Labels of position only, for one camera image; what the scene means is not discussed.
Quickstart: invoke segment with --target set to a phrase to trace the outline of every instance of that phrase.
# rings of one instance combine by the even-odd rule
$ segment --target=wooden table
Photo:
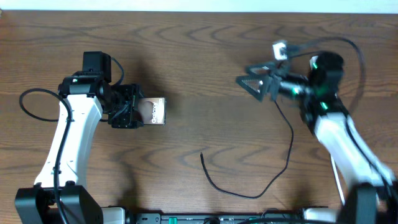
[[[171,12],[6,11],[0,19],[0,222],[18,223],[14,197],[31,187],[50,149],[56,123],[28,117],[18,105],[28,88],[56,91],[81,70],[84,51],[116,57],[125,83],[147,96],[166,96],[167,124],[137,130],[101,123],[88,163],[88,191],[101,206],[164,213],[260,213],[269,207],[338,207],[327,151],[310,134],[292,102],[280,102],[295,129],[287,171],[257,200],[221,194],[206,180],[203,152],[222,188],[256,195],[285,164],[290,130],[274,104],[259,103],[235,84],[244,66],[271,60],[272,43],[293,44],[338,35],[366,57],[364,97],[356,127],[379,158],[398,172],[398,16],[348,14],[229,14]],[[358,86],[358,61],[339,52],[346,75],[340,96],[349,105]],[[306,73],[308,58],[295,60]],[[119,71],[113,66],[113,79]],[[58,117],[51,96],[27,96],[35,114]]]

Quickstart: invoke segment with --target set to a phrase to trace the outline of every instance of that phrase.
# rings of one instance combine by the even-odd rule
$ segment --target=white background
[[[398,0],[0,0],[0,8],[187,12],[344,12],[398,14]]]

